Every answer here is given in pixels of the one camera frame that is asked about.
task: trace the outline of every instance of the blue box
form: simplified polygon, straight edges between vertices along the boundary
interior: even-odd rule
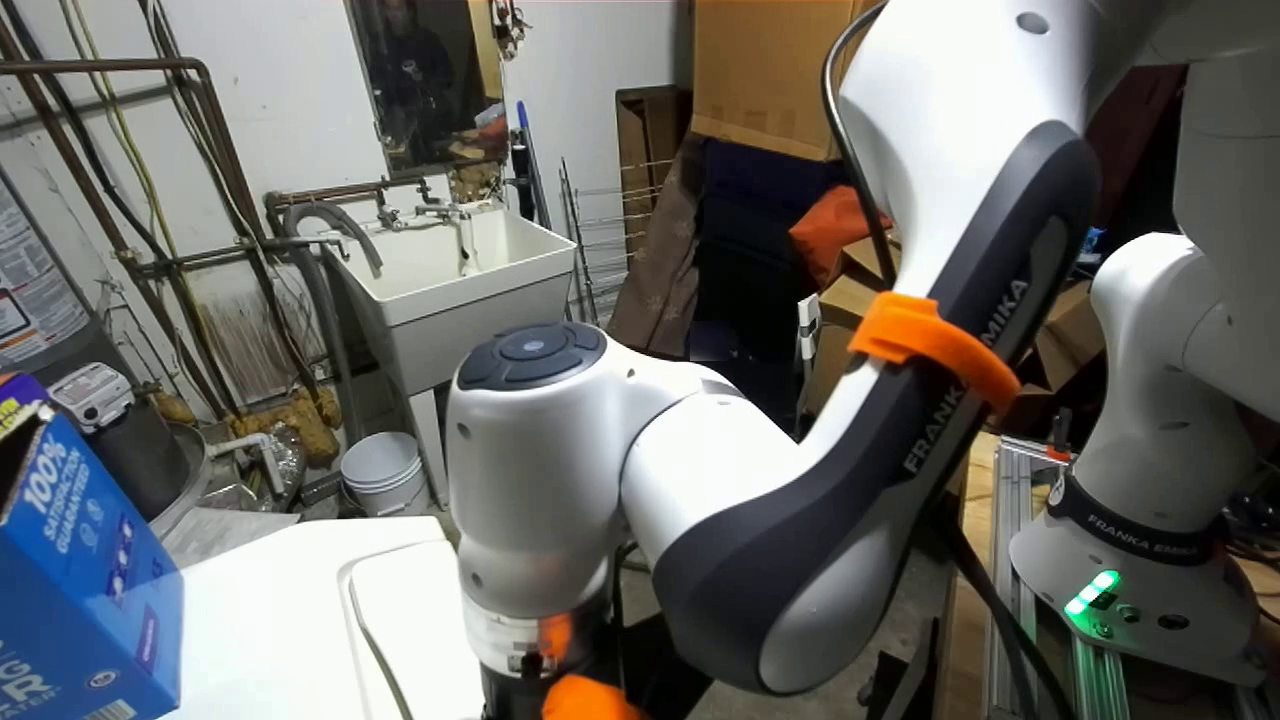
[[[0,720],[176,710],[176,564],[69,416],[5,403]]]

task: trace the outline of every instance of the metal pipe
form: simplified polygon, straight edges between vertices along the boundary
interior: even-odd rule
[[[356,413],[356,378],[352,378],[352,356],[347,356],[347,339],[343,339],[343,326],[337,318],[337,286],[338,286],[338,260],[333,253],[318,253],[318,260],[310,253],[301,253],[301,271],[316,286],[316,318],[318,318],[318,335],[328,345],[328,360],[333,360],[333,384],[337,384],[337,401],[338,401],[338,421],[343,421],[343,445],[352,447],[363,427],[360,427],[360,413]]]
[[[17,62],[44,62],[44,53],[40,53],[40,46],[34,46],[25,11],[17,9],[17,0],[5,0],[5,18],[8,18],[8,25],[12,25],[12,46],[18,49],[18,53],[12,53],[12,56],[17,56]],[[122,226],[147,243],[147,253],[152,253],[152,258],[164,258],[160,239],[147,232],[147,226],[130,214],[130,205],[126,205],[126,200],[119,196],[119,189],[113,184],[113,175],[108,175],[108,170],[105,170],[105,159],[99,159],[99,151],[94,151],[82,121],[77,117],[71,97],[62,94],[62,84],[52,81],[52,75],[34,75],[34,81],[44,84],[44,94],[52,97],[52,103],[69,117],[69,130],[71,130],[71,138],[77,138],[77,145],[80,145],[80,151],[82,151],[82,159],[88,159],[88,173],[94,175],[99,191],[119,207]]]
[[[17,49],[25,49],[25,53],[17,53],[17,56],[44,66],[44,53],[40,53],[31,30],[25,25],[25,11],[17,9],[17,0],[5,0],[5,18],[8,18],[8,25],[12,25]],[[94,147],[90,147],[90,138],[88,138],[82,123],[80,123],[80,117],[71,117],[71,113],[77,113],[77,109],[71,109],[71,97],[69,97],[47,73],[40,73],[34,81],[60,101],[60,109],[62,109],[69,121],[71,121],[71,130],[80,130],[82,151],[94,151]],[[147,250],[164,260],[167,253],[157,243],[157,237],[138,229],[138,221],[122,207],[119,196],[113,196],[113,200],[117,200],[119,214],[130,221],[130,229],[147,239]],[[231,394],[227,378],[221,378],[221,360],[217,360],[217,354],[210,354],[210,339],[204,335],[204,318],[200,318],[200,310],[197,310],[197,298],[192,298],[188,276],[183,276],[183,271],[171,271],[167,286],[171,286],[176,310],[183,311],[183,321],[188,321],[188,329],[192,329],[192,345],[197,345],[197,354],[200,354],[200,360],[204,360],[204,379],[210,379],[210,387],[221,394],[221,410],[241,413],[241,397]]]
[[[337,250],[337,258],[347,260],[347,250],[343,239],[337,237],[316,237],[316,239],[287,239],[287,243],[262,243],[267,258],[292,258],[301,253],[302,243],[328,243]],[[221,263],[245,263],[245,253],[256,253],[256,250],[217,250],[217,253],[192,253],[192,258],[171,258],[171,260],[157,260],[157,263],[138,263],[152,279],[167,276],[167,269],[183,269],[183,271],[204,271],[204,269],[221,269]]]
[[[122,94],[122,97],[117,97],[117,103],[126,109],[126,103],[152,103],[152,101],[164,101],[164,97],[167,97],[167,88],[160,84],[160,88]],[[80,117],[99,117],[108,109],[113,103],[77,103]],[[0,141],[5,138],[18,138],[27,130],[44,130],[34,113],[31,117],[12,117],[8,123],[0,123]]]
[[[370,184],[333,184],[333,189],[308,189],[308,191],[267,191],[267,207],[287,207],[287,205],[352,205],[352,200],[376,200],[393,184],[370,180]]]
[[[0,75],[18,75],[25,84],[27,84],[27,75],[47,75],[47,73],[197,73],[197,101],[200,101],[200,113],[207,113],[207,121],[210,121],[210,145],[221,145],[221,151],[227,151],[221,173],[225,173],[227,191],[241,205],[241,217],[247,226],[245,229],[247,232],[247,250],[267,239],[267,232],[262,232],[262,226],[256,217],[256,205],[252,205],[252,191],[247,191],[245,166],[236,157],[227,121],[225,121],[225,113],[217,103],[210,73],[207,73],[204,62],[197,62],[197,56],[17,62],[17,53],[8,53],[8,56],[12,62],[0,62]],[[310,373],[302,363],[301,339],[292,335],[292,329],[287,329],[287,321],[280,311],[280,298],[277,298],[277,286],[271,286],[262,253],[247,253],[247,269],[252,269],[252,276],[256,276],[256,286],[258,286],[258,294],[267,299],[271,326],[277,326],[277,331],[280,331],[280,339],[287,347],[287,360],[297,363],[297,378],[316,397],[316,379],[310,379]]]
[[[17,36],[12,36],[8,25],[0,25],[0,56],[5,56],[5,62],[0,62],[0,73],[5,73],[5,66],[12,66],[12,56],[18,56],[18,46],[17,46]],[[40,84],[31,81],[31,73],[18,73],[17,81],[18,81],[25,97],[27,97],[27,103],[34,109],[47,141],[52,141],[57,151],[62,157],[62,166],[69,166],[80,196],[88,200],[88,214],[99,221],[108,243],[117,250],[117,260],[122,263],[122,271],[130,276],[130,286],[137,286],[137,294],[144,298],[147,311],[157,318],[157,326],[164,329],[164,335],[171,339],[171,347],[179,354],[179,360],[188,363],[188,373],[192,373],[200,397],[207,401],[207,410],[221,413],[221,397],[210,394],[210,384],[207,384],[207,378],[200,373],[197,356],[179,345],[179,331],[176,331],[164,299],[160,299],[160,298],[152,294],[152,286],[137,271],[137,253],[126,250],[119,226],[113,221],[113,207],[105,205],[105,196],[99,196],[94,184],[88,180],[88,170],[80,166],[80,157],[77,157],[69,134],[60,130],[47,97],[40,94]]]

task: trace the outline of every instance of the faucet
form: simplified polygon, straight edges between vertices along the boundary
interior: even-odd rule
[[[370,250],[367,232],[337,205],[292,205],[283,214],[283,232],[292,237],[301,221],[322,221],[333,232],[347,237],[360,243],[367,271],[381,276],[385,271],[385,258]]]
[[[400,226],[400,214],[386,207],[386,189],[385,184],[370,189],[370,205],[376,205],[376,221],[385,226],[385,232],[393,232]]]
[[[473,263],[473,250],[469,250],[469,221],[473,221],[473,214],[469,214],[469,207],[445,205],[445,200],[435,200],[435,196],[422,191],[422,205],[415,207],[415,217],[430,217],[430,226],[448,226],[451,237],[454,237],[454,260],[458,260],[458,269]]]

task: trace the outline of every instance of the white sink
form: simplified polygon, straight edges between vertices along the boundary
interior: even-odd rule
[[[572,243],[503,205],[473,205],[458,226],[367,229],[385,269],[343,243],[343,279],[370,354],[402,397],[448,384],[489,335],[564,318]]]

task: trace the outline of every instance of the orange clamp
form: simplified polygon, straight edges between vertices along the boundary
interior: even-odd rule
[[[949,326],[927,298],[881,294],[850,331],[846,354],[881,363],[923,356],[959,378],[997,413],[1009,413],[1021,394],[1016,373],[986,345]]]
[[[540,720],[638,720],[638,710],[620,689],[569,674],[546,689]]]

